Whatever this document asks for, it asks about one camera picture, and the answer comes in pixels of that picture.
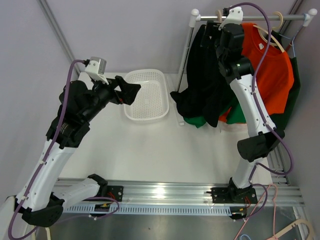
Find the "black t shirt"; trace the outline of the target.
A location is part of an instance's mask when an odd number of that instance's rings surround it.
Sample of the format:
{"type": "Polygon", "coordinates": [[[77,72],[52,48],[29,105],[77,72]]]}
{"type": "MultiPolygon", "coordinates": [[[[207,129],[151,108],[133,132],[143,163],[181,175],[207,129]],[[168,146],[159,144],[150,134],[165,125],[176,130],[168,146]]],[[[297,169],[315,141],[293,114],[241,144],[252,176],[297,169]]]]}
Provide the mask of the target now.
{"type": "Polygon", "coordinates": [[[172,91],[177,112],[184,118],[203,116],[211,127],[217,127],[219,117],[238,100],[221,75],[214,47],[201,47],[205,25],[201,25],[189,50],[186,77],[187,88],[172,91]]]}

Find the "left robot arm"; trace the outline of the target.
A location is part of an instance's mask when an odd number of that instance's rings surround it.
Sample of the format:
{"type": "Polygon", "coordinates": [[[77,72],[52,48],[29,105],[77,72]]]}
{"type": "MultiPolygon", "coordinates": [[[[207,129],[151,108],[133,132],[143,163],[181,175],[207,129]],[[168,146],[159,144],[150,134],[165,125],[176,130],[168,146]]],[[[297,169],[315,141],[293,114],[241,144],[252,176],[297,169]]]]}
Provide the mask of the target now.
{"type": "Polygon", "coordinates": [[[141,90],[140,84],[127,83],[118,75],[92,82],[92,89],[88,89],[81,80],[70,81],[59,96],[61,105],[46,133],[39,163],[15,199],[21,218],[30,225],[50,227],[69,207],[83,200],[101,201],[110,196],[108,181],[94,173],[60,192],[53,190],[67,161],[90,131],[93,118],[109,103],[130,106],[141,90]]]}

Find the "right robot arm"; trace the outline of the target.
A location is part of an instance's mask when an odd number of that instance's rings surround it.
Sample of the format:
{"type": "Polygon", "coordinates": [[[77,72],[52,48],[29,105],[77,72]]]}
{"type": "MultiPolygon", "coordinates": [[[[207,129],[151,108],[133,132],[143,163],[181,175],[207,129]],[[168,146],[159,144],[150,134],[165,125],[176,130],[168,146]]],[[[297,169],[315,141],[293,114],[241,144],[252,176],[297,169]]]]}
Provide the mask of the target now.
{"type": "Polygon", "coordinates": [[[270,119],[256,86],[251,61],[242,55],[245,38],[242,25],[221,24],[219,30],[220,38],[214,44],[218,69],[240,104],[248,130],[248,138],[237,143],[241,159],[224,194],[237,203],[255,192],[251,180],[257,165],[280,143],[284,132],[278,131],[270,119]]]}

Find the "beige wooden hanger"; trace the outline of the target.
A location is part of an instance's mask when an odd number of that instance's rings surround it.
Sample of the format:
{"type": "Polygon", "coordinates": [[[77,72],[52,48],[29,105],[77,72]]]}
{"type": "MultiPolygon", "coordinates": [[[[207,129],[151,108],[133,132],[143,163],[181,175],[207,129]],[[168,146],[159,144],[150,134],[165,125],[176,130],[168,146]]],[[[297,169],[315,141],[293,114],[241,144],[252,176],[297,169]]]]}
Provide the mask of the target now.
{"type": "Polygon", "coordinates": [[[223,16],[222,11],[221,11],[220,9],[218,9],[218,10],[216,11],[216,15],[217,15],[217,21],[218,21],[218,23],[221,24],[221,23],[223,22],[223,20],[222,20],[222,16],[223,16]]]}

